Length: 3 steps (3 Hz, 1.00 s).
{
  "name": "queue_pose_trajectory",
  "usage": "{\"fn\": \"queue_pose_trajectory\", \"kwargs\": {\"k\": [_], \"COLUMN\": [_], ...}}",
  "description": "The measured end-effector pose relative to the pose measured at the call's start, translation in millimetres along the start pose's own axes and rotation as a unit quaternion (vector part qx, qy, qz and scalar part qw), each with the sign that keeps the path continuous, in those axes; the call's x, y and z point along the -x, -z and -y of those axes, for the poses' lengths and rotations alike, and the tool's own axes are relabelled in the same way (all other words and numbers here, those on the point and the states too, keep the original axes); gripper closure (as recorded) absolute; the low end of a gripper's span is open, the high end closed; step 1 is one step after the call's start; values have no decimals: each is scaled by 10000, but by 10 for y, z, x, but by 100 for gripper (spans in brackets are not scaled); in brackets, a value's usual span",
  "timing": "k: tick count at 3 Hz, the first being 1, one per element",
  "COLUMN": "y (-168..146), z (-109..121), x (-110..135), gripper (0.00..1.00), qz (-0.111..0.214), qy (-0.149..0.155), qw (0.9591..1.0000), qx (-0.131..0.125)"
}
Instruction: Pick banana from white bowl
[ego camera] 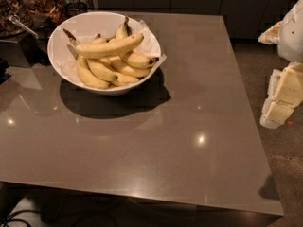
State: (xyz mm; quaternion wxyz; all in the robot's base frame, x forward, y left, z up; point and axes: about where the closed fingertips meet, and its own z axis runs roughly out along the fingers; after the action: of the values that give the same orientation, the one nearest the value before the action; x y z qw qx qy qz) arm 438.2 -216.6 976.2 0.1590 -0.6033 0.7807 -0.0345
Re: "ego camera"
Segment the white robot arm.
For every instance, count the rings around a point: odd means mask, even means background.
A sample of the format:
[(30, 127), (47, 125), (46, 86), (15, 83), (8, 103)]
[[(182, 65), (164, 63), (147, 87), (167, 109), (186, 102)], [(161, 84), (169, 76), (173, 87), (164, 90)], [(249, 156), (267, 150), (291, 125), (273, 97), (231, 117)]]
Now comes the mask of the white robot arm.
[(276, 44), (279, 57), (289, 62), (282, 71), (273, 70), (259, 120), (261, 126), (277, 129), (303, 101), (303, 0), (298, 0), (283, 20), (258, 40)]

